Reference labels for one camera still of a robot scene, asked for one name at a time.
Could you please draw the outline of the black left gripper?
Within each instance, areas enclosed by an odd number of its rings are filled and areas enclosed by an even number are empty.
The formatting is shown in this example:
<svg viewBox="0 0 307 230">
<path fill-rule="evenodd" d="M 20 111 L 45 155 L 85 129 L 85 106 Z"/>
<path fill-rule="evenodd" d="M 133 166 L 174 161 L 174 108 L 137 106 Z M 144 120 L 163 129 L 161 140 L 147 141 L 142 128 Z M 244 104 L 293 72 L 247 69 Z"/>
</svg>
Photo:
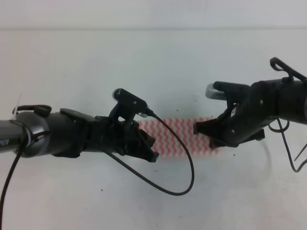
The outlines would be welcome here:
<svg viewBox="0 0 307 230">
<path fill-rule="evenodd" d="M 136 121 L 127 123 L 96 116 L 88 137 L 88 151 L 118 153 L 154 163 L 159 157 L 159 153 L 151 149 L 154 143 L 155 138 L 139 129 Z"/>
</svg>

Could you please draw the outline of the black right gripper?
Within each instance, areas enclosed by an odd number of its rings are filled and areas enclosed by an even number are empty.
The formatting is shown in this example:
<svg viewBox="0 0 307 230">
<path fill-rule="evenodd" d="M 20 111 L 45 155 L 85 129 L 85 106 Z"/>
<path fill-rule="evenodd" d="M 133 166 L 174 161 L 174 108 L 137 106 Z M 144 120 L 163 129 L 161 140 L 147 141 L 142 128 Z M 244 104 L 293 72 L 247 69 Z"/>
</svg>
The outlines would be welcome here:
<svg viewBox="0 0 307 230">
<path fill-rule="evenodd" d="M 216 119 L 194 123 L 193 134 L 208 136 L 210 148 L 237 147 L 249 141 L 260 141 L 265 138 L 264 127 L 271 120 L 257 114 L 246 104 L 232 105 Z"/>
</svg>

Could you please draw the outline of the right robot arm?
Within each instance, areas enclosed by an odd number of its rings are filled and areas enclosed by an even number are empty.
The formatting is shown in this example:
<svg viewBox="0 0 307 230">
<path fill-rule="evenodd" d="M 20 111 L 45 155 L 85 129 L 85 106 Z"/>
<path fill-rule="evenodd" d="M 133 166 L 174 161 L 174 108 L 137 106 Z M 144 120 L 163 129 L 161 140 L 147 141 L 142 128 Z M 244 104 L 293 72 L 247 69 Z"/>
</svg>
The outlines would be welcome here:
<svg viewBox="0 0 307 230">
<path fill-rule="evenodd" d="M 194 134 L 210 138 L 211 148 L 262 140 L 264 128 L 278 118 L 307 123 L 307 86 L 299 80 L 258 81 L 250 86 L 216 81 L 206 95 L 227 102 L 217 118 L 193 125 Z"/>
</svg>

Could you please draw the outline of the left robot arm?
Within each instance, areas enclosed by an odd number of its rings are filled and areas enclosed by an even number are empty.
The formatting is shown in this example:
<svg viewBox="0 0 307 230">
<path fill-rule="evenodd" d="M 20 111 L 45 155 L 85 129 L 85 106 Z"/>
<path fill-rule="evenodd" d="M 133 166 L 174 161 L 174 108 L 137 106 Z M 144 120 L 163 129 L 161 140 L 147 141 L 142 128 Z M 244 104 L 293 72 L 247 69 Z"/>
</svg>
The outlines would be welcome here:
<svg viewBox="0 0 307 230">
<path fill-rule="evenodd" d="M 135 120 L 93 117 L 65 108 L 53 113 L 47 105 L 19 106 L 13 112 L 13 119 L 0 122 L 1 152 L 21 150 L 23 158 L 78 158 L 84 151 L 105 152 L 148 162 L 156 162 L 159 156 L 151 149 L 155 139 Z"/>
</svg>

